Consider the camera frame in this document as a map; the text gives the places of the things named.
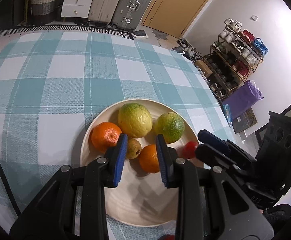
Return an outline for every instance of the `red tomato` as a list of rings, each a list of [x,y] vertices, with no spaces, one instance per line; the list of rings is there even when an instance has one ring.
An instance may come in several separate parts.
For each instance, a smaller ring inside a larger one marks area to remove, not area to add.
[[[187,159],[192,159],[196,156],[195,150],[199,146],[197,142],[188,142],[182,149],[182,156]]]
[[[174,236],[170,235],[165,240],[174,240]]]

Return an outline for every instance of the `black cable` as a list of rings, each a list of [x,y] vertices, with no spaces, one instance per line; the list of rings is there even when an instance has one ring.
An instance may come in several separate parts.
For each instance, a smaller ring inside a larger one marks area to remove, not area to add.
[[[15,201],[15,198],[13,196],[12,190],[10,188],[10,185],[9,185],[8,181],[7,181],[7,177],[5,176],[4,171],[2,169],[1,163],[0,163],[0,178],[1,178],[2,182],[3,182],[4,188],[5,188],[5,190],[7,192],[7,195],[8,195],[8,197],[9,197],[11,203],[12,203],[12,206],[14,208],[14,211],[15,211],[16,215],[20,216],[21,215],[21,211],[19,209],[18,204]]]

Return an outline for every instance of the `table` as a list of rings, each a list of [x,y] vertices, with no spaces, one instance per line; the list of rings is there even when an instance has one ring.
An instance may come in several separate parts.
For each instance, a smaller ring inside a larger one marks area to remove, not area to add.
[[[79,166],[92,120],[130,98],[166,104],[196,133],[207,129],[233,140],[203,77],[174,51],[103,33],[60,30],[20,35],[5,46],[0,53],[0,162],[21,210],[60,166]],[[8,232],[15,219],[0,180],[0,225]],[[107,221],[110,237],[125,240],[135,239],[132,235],[158,239],[173,233],[174,226],[136,228]]]

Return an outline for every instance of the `wooden door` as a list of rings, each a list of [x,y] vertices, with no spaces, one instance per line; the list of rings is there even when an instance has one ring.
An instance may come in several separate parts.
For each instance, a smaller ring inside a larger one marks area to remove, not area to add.
[[[156,0],[144,24],[179,37],[205,0]]]

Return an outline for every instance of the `yellow-green fruit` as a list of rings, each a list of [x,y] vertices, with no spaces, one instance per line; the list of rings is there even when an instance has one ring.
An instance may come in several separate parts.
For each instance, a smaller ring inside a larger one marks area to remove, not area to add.
[[[131,138],[141,138],[152,129],[150,112],[138,103],[129,103],[121,106],[118,114],[118,123],[122,132]]]
[[[141,144],[136,139],[129,138],[127,140],[126,158],[130,160],[137,158],[140,152],[141,152]]]
[[[181,138],[185,124],[180,115],[169,112],[159,116],[155,123],[156,135],[162,134],[166,143],[174,143]]]

